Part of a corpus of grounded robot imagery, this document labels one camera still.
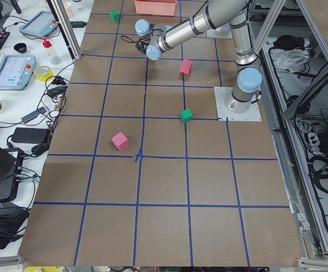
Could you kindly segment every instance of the white desk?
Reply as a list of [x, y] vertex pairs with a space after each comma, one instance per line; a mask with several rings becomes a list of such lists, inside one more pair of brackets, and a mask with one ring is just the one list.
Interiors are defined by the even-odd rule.
[[[72, 2], [72, 9], [74, 16], [70, 18], [72, 21], [84, 21], [87, 22], [90, 16], [90, 12], [92, 9], [92, 5], [94, 0], [84, 0], [81, 2]], [[22, 9], [21, 14], [17, 14], [15, 10], [12, 11], [11, 15], [18, 16], [24, 19], [31, 19], [41, 7], [39, 6], [39, 0], [20, 0], [19, 6]], [[9, 17], [6, 20], [4, 26], [9, 26], [14, 24], [15, 22], [19, 22], [18, 18]], [[19, 32], [19, 27], [22, 24], [11, 26], [7, 29], [7, 31], [11, 32], [10, 36], [8, 37], [6, 43], [4, 44], [2, 50], [0, 50], [0, 63], [3, 57], [7, 54], [18, 54], [14, 49], [14, 45], [17, 43], [26, 43], [27, 44], [27, 52], [26, 54], [32, 54], [36, 56], [37, 64], [36, 67], [41, 65], [48, 65], [52, 68], [54, 75], [56, 75], [62, 68], [67, 66], [68, 64], [72, 63], [72, 59], [69, 55], [69, 52], [66, 48], [64, 39], [62, 35], [52, 38], [54, 42], [54, 48], [59, 53], [62, 62], [58, 65], [53, 65], [49, 62], [47, 55], [45, 54], [42, 40], [30, 40], [24, 37]], [[85, 32], [84, 28], [75, 28], [74, 33], [78, 40], [78, 43], [81, 44], [83, 39], [83, 34]], [[72, 74], [74, 65], [69, 66], [65, 69], [60, 75], [66, 79], [70, 79]], [[34, 111], [37, 107], [37, 104], [45, 90], [44, 82], [39, 81], [33, 75], [29, 85], [26, 87], [25, 90], [22, 91], [0, 91], [0, 101], [2, 103], [2, 110], [0, 111], [0, 122], [9, 122], [9, 123], [18, 123], [21, 121], [21, 118], [28, 113]], [[45, 97], [43, 100], [46, 105], [53, 109], [54, 104], [50, 100], [49, 97]], [[32, 120], [29, 124], [37, 124], [41, 121], [41, 119], [36, 118]], [[17, 125], [7, 129], [0, 129], [0, 147], [6, 148], [6, 139], [9, 135], [14, 132], [16, 127], [20, 127], [22, 125]], [[34, 126], [35, 128], [46, 128], [47, 125], [45, 120], [39, 124]], [[26, 153], [31, 153], [31, 148], [34, 146], [33, 144], [14, 144], [14, 147], [19, 147]], [[24, 160], [23, 166], [33, 171], [41, 174], [42, 168], [47, 158], [47, 152], [38, 158], [26, 158]], [[27, 207], [35, 194], [34, 186], [32, 182], [23, 182], [19, 184], [18, 195], [16, 199], [13, 201], [18, 206]], [[19, 239], [14, 243], [10, 243], [4, 250], [0, 250], [0, 257], [8, 257], [16, 255], [18, 249], [20, 247], [22, 240]]]

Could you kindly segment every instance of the green cube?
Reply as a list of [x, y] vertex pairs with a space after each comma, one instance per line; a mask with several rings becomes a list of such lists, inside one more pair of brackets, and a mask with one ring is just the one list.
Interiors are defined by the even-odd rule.
[[112, 10], [110, 12], [110, 17], [111, 17], [111, 20], [113, 20], [114, 22], [116, 22], [116, 21], [118, 21], [120, 19], [120, 14], [116, 10]]
[[191, 121], [193, 118], [193, 114], [189, 109], [186, 109], [180, 113], [180, 119], [183, 123]]

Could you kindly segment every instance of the pink cube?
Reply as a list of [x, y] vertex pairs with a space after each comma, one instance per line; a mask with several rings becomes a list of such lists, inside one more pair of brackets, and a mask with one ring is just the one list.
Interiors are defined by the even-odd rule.
[[192, 61], [190, 61], [188, 59], [184, 59], [180, 66], [180, 72], [183, 74], [189, 75], [192, 70], [192, 65], [193, 65]]
[[129, 140], [126, 138], [124, 133], [119, 132], [111, 138], [111, 141], [114, 146], [120, 151], [126, 149], [129, 146]]

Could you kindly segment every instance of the blue and white control panel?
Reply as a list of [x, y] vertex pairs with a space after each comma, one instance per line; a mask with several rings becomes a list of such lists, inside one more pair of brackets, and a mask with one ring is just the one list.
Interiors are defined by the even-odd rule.
[[39, 11], [25, 25], [19, 28], [22, 34], [34, 37], [47, 37], [57, 28], [54, 16], [48, 11]]
[[33, 55], [6, 55], [0, 64], [0, 90], [25, 89], [33, 74], [36, 58]]

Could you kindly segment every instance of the glue bottle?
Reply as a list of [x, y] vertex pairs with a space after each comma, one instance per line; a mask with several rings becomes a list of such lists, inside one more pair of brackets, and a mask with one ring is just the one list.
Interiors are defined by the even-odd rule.
[[47, 38], [43, 38], [43, 40], [43, 47], [45, 48], [48, 57], [51, 59], [51, 63], [55, 65], [60, 64], [62, 60], [58, 56], [57, 51], [53, 48], [53, 44]]

